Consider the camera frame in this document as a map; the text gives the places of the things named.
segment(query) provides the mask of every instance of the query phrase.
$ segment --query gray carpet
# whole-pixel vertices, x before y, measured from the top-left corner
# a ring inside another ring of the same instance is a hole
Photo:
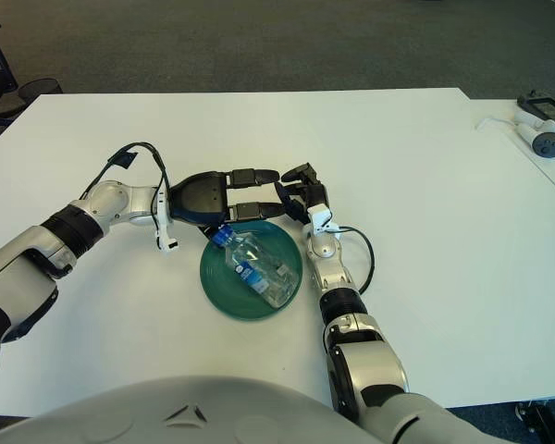
[[[555,97],[550,0],[0,0],[0,23],[19,83],[55,77],[67,93],[458,86],[472,98]],[[453,412],[537,442],[513,404]]]

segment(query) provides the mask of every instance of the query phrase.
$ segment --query plastic bottle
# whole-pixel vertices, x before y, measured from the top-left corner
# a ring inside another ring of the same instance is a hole
[[[272,307],[281,307],[296,290],[298,274],[264,251],[252,233],[237,234],[225,225],[212,241],[226,250],[227,266]]]

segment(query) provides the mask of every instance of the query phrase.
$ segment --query table surface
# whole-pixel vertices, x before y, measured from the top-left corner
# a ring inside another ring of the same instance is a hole
[[[508,101],[494,102],[506,112]],[[0,137],[0,246],[76,199],[120,146],[153,143],[171,182],[310,162],[340,224],[376,250],[363,296],[412,391],[445,406],[555,396],[555,185],[458,89],[43,96]],[[157,183],[151,156],[109,178]],[[232,202],[275,201],[271,186]],[[302,249],[301,228],[275,219]],[[176,375],[263,379],[330,405],[308,279],[293,303],[241,322],[206,299],[205,238],[176,223],[113,227],[58,282],[60,297],[0,361],[0,413],[35,415]],[[343,237],[358,283],[368,255]]]

